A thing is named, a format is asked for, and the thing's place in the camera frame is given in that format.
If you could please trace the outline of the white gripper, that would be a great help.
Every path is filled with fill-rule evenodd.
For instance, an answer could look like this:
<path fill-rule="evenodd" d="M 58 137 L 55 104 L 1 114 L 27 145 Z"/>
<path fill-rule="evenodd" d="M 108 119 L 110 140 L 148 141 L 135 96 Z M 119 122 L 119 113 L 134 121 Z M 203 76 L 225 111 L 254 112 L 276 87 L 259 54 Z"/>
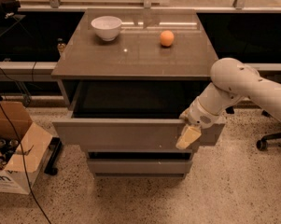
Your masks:
<path fill-rule="evenodd" d="M 199 100 L 195 99 L 190 107 L 179 115 L 179 118 L 192 124 L 183 128 L 176 142 L 176 148 L 186 149 L 202 135 L 201 128 L 210 128 L 218 120 L 219 115 L 209 113 L 202 107 Z"/>

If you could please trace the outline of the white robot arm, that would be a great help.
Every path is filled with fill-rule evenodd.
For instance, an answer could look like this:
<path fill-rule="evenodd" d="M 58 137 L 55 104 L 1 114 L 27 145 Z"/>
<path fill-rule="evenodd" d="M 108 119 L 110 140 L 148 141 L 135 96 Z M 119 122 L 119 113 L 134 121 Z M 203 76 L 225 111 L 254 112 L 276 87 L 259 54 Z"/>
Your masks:
<path fill-rule="evenodd" d="M 210 69 L 211 82 L 190 106 L 180 114 L 186 124 L 176 147 L 186 149 L 210 128 L 222 112 L 249 98 L 281 122 L 281 84 L 260 76 L 249 65 L 234 58 L 217 60 Z"/>

